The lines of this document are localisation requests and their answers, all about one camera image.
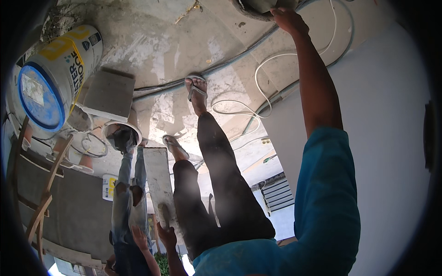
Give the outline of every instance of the gray flip-flop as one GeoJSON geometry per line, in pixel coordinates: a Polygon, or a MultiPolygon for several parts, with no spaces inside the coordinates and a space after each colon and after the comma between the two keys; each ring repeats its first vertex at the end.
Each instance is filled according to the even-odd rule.
{"type": "Polygon", "coordinates": [[[175,137],[173,137],[172,135],[164,135],[164,136],[163,136],[163,144],[166,145],[167,149],[168,149],[170,152],[172,152],[172,151],[170,150],[170,146],[175,146],[175,147],[177,147],[177,148],[179,149],[180,152],[182,152],[184,155],[187,156],[187,159],[190,158],[190,156],[189,156],[189,154],[187,153],[187,151],[185,151],[185,150],[183,149],[183,147],[178,143],[178,141],[177,141],[177,140],[175,139],[175,137]],[[166,139],[167,137],[172,138],[172,141],[168,141],[168,140],[166,139]]]}
{"type": "Polygon", "coordinates": [[[193,91],[196,91],[200,94],[202,94],[204,96],[204,105],[207,106],[207,93],[202,91],[201,89],[199,89],[198,87],[196,87],[193,84],[193,78],[197,78],[197,79],[201,79],[203,81],[206,81],[206,79],[204,79],[202,76],[199,75],[188,75],[185,79],[191,79],[192,80],[192,84],[191,84],[191,89],[189,91],[189,95],[187,96],[187,98],[189,99],[189,101],[192,101],[192,93],[193,91]]]}

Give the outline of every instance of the ripped jeans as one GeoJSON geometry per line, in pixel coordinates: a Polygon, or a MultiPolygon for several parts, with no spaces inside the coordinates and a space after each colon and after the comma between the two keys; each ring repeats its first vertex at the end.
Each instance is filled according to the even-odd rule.
{"type": "Polygon", "coordinates": [[[152,240],[149,235],[149,223],[147,220],[146,202],[146,170],[144,167],[143,147],[137,148],[137,162],[135,163],[135,179],[133,185],[137,185],[142,190],[140,202],[133,205],[133,193],[129,189],[130,172],[132,169],[132,153],[123,155],[121,167],[118,174],[118,183],[114,190],[114,201],[112,204],[112,242],[125,243],[137,246],[132,236],[131,225],[138,225],[147,237],[149,250],[152,252],[152,240]],[[126,191],[117,194],[117,186],[125,185],[126,191]]]}

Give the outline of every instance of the blue t-shirt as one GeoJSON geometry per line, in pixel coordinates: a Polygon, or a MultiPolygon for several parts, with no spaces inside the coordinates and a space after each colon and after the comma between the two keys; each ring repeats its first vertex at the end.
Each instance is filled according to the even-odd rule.
{"type": "Polygon", "coordinates": [[[195,258],[195,275],[346,275],[361,223],[354,163],[345,131],[321,127],[305,144],[295,197],[295,236],[231,242],[195,258]]]}

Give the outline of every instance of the worker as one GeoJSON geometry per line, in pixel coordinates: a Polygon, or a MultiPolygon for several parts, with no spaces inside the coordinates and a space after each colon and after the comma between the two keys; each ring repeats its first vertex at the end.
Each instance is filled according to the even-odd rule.
{"type": "MultiPolygon", "coordinates": [[[[275,230],[241,176],[229,140],[207,112],[207,82],[189,76],[185,83],[199,117],[198,141],[220,227],[201,202],[198,172],[189,155],[173,137],[164,141],[176,160],[176,214],[195,275],[347,275],[355,262],[360,236],[356,180],[335,86],[301,16],[284,8],[271,13],[296,46],[308,138],[295,196],[298,241],[276,244],[275,230]]],[[[186,275],[175,250],[174,229],[158,224],[158,230],[170,275],[186,275]]]]}
{"type": "Polygon", "coordinates": [[[109,276],[161,276],[152,255],[146,202],[146,170],[143,148],[147,139],[137,147],[135,178],[129,185],[134,149],[123,154],[112,202],[110,242],[114,254],[107,260],[104,272],[109,276]]]}

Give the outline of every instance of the dirty black trousers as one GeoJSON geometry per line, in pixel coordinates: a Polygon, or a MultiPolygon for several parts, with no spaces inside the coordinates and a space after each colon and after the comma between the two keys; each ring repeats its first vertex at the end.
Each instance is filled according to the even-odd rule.
{"type": "Polygon", "coordinates": [[[270,239],[275,230],[236,165],[227,136],[208,112],[198,120],[198,142],[209,169],[215,212],[221,227],[201,201],[198,172],[187,160],[173,166],[178,222],[191,260],[229,242],[270,239]]]}

